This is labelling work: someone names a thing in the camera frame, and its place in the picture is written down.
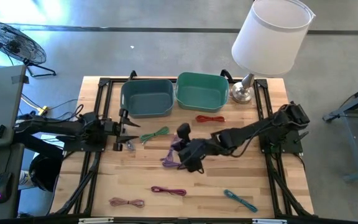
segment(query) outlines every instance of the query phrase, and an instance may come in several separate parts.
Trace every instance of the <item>electric fan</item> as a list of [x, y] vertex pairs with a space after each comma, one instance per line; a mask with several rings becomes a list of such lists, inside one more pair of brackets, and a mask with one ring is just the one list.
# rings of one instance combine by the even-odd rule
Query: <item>electric fan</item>
[[[0, 51], [8, 55], [8, 57], [23, 62], [32, 77], [56, 75], [56, 72], [52, 69], [40, 66], [40, 64], [47, 61], [47, 55], [39, 44], [21, 31], [2, 22], [0, 22]], [[52, 73], [34, 75], [29, 66], [39, 67]]]

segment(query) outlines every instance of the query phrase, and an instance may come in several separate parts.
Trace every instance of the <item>computer mouse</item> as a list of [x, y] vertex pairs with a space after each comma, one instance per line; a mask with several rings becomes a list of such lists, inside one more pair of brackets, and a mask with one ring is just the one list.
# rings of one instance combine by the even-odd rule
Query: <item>computer mouse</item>
[[6, 202], [11, 197], [12, 180], [11, 172], [0, 173], [0, 203]]

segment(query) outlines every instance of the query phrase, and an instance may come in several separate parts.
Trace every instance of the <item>fan stand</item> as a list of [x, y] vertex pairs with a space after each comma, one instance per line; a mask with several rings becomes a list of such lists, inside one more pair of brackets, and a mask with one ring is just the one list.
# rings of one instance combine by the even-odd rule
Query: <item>fan stand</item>
[[[23, 64], [25, 65], [26, 69], [29, 71], [31, 77], [44, 77], [44, 76], [50, 76], [50, 75], [56, 76], [56, 72], [55, 72], [54, 70], [49, 69], [49, 68], [45, 68], [45, 67], [40, 66], [40, 65], [36, 65], [36, 64], [30, 62], [28, 59], [24, 59], [24, 60], [23, 60]], [[47, 74], [43, 74], [43, 75], [34, 75], [34, 74], [31, 72], [29, 66], [39, 67], [39, 68], [42, 68], [42, 69], [44, 69], [44, 70], [50, 71], [50, 72], [52, 72], [52, 73], [47, 73]]]

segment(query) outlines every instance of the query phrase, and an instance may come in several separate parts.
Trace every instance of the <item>wooden tabletop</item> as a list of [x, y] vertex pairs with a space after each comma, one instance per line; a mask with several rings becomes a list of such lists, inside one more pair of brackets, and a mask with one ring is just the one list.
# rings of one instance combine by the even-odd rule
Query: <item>wooden tabletop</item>
[[[78, 104], [84, 104], [82, 113], [92, 111], [98, 90], [100, 77], [84, 77]], [[288, 103], [284, 82], [281, 78], [267, 79], [273, 111]], [[118, 121], [119, 96], [122, 83], [113, 86], [109, 116]], [[104, 108], [103, 93], [100, 113]], [[197, 123], [195, 117], [224, 116], [225, 123]], [[122, 152], [112, 151], [114, 137], [109, 137], [106, 151], [102, 153], [98, 180], [94, 193], [92, 216], [109, 217], [208, 217], [208, 218], [250, 218], [273, 217], [272, 199], [265, 157], [259, 149], [258, 138], [255, 138], [246, 153], [240, 158], [226, 156], [207, 156], [203, 160], [205, 174], [189, 173], [187, 170], [166, 169], [162, 167], [160, 158], [167, 155], [171, 140], [182, 123], [191, 126], [191, 138], [210, 138], [210, 133], [225, 128], [241, 128], [258, 121], [255, 99], [246, 105], [235, 103], [229, 99], [218, 113], [204, 113], [183, 110], [175, 102], [172, 114], [164, 118], [143, 118], [131, 121], [141, 128], [127, 127], [130, 135], [153, 133], [163, 126], [168, 126], [170, 134], [158, 136], [145, 145], [139, 139], [134, 141], [135, 152], [125, 147]], [[55, 192], [51, 212], [57, 211], [69, 199], [78, 185], [83, 152], [76, 152], [63, 162]], [[179, 161], [174, 152], [175, 161]], [[304, 208], [313, 213], [305, 172], [299, 158], [283, 155], [283, 163], [287, 184]], [[151, 186], [185, 189], [184, 197], [168, 193], [153, 193]], [[229, 189], [238, 196], [255, 205], [259, 211], [253, 213], [233, 199], [224, 196], [223, 191]], [[282, 193], [277, 187], [280, 208], [284, 211]], [[88, 188], [85, 189], [82, 209], [85, 207]], [[132, 205], [112, 207], [109, 199], [120, 197], [126, 200], [143, 199], [144, 208]]]

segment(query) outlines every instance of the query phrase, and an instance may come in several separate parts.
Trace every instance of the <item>teal cable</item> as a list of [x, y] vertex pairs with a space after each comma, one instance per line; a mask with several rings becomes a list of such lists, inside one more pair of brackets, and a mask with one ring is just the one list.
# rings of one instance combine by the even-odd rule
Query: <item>teal cable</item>
[[163, 134], [168, 134], [169, 133], [169, 128], [168, 127], [163, 127], [161, 129], [159, 129], [157, 132], [152, 133], [152, 134], [144, 134], [142, 136], [140, 136], [140, 140], [142, 141], [142, 144], [145, 144], [148, 140], [150, 140], [151, 138], [155, 137], [155, 136], [159, 136], [159, 135], [163, 135]]
[[247, 202], [246, 200], [243, 200], [241, 198], [239, 198], [235, 193], [231, 192], [230, 190], [226, 189], [223, 192], [228, 198], [234, 199], [238, 202], [240, 202], [241, 204], [245, 205], [245, 207], [247, 207], [249, 210], [251, 210], [252, 212], [258, 212], [258, 208], [256, 208], [255, 206], [251, 205], [249, 202]]

